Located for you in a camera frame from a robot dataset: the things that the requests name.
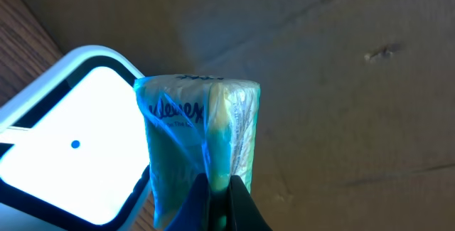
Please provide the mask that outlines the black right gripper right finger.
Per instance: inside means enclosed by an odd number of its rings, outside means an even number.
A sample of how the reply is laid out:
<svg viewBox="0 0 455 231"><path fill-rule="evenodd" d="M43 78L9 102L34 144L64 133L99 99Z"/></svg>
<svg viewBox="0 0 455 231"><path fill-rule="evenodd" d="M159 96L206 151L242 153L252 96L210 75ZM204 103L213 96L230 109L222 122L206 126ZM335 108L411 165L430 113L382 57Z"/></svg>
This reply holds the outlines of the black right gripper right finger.
<svg viewBox="0 0 455 231"><path fill-rule="evenodd" d="M227 188L226 230L272 231L239 176L231 176Z"/></svg>

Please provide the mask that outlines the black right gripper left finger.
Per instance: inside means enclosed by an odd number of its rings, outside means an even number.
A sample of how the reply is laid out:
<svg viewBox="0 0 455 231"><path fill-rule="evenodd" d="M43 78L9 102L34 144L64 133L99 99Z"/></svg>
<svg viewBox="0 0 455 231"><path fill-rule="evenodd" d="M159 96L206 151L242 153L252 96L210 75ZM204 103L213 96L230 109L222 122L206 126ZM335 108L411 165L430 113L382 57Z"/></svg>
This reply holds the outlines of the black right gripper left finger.
<svg viewBox="0 0 455 231"><path fill-rule="evenodd" d="M175 218L165 231L206 231L210 210L210 186L207 176L200 173Z"/></svg>

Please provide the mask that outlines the teal white tissue packet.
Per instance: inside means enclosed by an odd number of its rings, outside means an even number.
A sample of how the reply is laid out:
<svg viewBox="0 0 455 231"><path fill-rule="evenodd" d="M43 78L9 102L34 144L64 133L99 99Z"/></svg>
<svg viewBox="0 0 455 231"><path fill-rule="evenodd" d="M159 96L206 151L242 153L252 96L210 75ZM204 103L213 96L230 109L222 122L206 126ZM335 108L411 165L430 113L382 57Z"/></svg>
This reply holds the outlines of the teal white tissue packet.
<svg viewBox="0 0 455 231"><path fill-rule="evenodd" d="M158 75L135 81L144 116L154 197L154 226L167 227L196 176L222 193L231 176L251 188L260 85L198 75Z"/></svg>

